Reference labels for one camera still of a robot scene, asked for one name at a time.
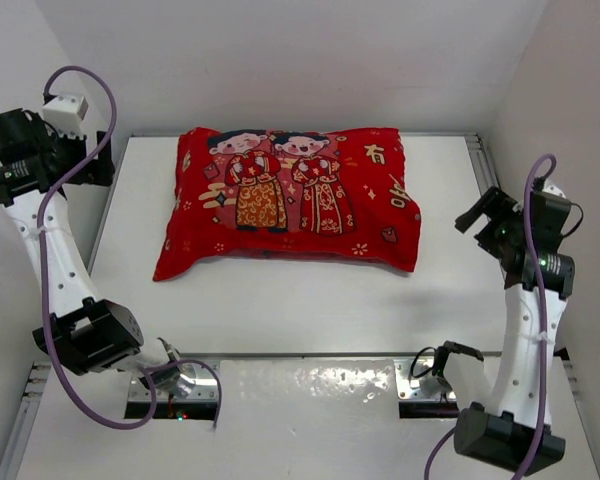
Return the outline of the red patterned pillowcase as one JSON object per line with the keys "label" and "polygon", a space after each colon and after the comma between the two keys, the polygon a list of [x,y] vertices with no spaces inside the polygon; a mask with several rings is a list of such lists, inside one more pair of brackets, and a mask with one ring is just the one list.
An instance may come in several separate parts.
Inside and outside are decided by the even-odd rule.
{"label": "red patterned pillowcase", "polygon": [[217,256],[353,259],[414,271],[421,211],[398,130],[198,127],[178,141],[175,204],[153,278]]}

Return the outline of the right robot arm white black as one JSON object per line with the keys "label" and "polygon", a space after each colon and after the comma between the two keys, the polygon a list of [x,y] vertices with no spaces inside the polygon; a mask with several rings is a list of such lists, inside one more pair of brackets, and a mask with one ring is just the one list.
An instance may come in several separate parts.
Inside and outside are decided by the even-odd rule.
{"label": "right robot arm white black", "polygon": [[533,188],[530,205],[537,264],[527,248],[523,209],[501,189],[489,188],[455,221],[466,232],[487,217],[475,238],[506,273],[505,336],[495,381],[486,378],[479,350],[451,341],[437,348],[428,375],[438,389],[456,395],[455,452],[527,476],[559,462],[566,450],[565,439],[551,432],[546,385],[576,273],[574,260],[558,251],[571,202],[547,185]]}

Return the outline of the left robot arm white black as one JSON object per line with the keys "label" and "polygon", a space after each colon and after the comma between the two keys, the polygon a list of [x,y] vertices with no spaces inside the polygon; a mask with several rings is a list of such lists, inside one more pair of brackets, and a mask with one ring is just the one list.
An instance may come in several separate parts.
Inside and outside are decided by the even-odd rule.
{"label": "left robot arm white black", "polygon": [[87,155],[86,140],[23,109],[0,114],[0,204],[20,232],[31,264],[40,267],[39,240],[47,245],[47,273],[39,283],[49,296],[51,337],[59,362],[76,375],[169,365],[156,386],[174,387],[176,350],[163,339],[145,346],[141,328],[127,308],[102,297],[82,261],[68,220],[68,204],[57,191],[39,208],[49,189]]}

